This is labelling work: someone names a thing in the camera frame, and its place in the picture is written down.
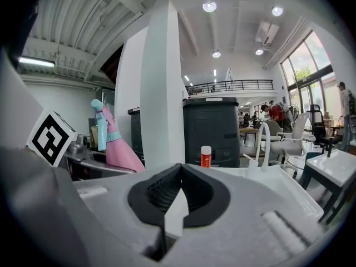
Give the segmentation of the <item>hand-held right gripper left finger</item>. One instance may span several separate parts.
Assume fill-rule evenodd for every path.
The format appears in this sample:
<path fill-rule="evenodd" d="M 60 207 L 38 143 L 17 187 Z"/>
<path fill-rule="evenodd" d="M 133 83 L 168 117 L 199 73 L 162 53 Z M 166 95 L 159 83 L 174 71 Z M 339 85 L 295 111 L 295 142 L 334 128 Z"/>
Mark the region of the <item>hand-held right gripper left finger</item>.
<path fill-rule="evenodd" d="M 69 173 L 25 149 L 1 148 L 1 199 L 27 245 L 17 244 L 14 265 L 166 266 L 164 215 L 146 225 L 126 198 L 117 227 L 101 223 L 80 197 Z"/>

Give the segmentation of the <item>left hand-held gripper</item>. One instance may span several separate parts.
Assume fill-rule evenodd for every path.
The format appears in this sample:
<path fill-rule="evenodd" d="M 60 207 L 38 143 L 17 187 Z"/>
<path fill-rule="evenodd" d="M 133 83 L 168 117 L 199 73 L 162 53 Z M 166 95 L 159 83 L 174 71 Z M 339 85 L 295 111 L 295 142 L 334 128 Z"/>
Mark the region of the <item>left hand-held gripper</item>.
<path fill-rule="evenodd" d="M 26 145 L 52 167 L 57 167 L 73 141 L 81 136 L 53 110 L 44 109 Z"/>

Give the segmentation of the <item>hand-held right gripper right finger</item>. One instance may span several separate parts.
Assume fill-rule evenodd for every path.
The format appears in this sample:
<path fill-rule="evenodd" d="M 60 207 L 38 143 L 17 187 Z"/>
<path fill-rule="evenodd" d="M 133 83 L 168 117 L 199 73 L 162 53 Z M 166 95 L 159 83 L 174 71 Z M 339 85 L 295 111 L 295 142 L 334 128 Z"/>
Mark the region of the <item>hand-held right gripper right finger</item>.
<path fill-rule="evenodd" d="M 184 229 L 163 265 L 288 266 L 323 236 L 323 209 L 279 166 L 199 171 L 227 187 L 230 203 L 212 224 Z"/>

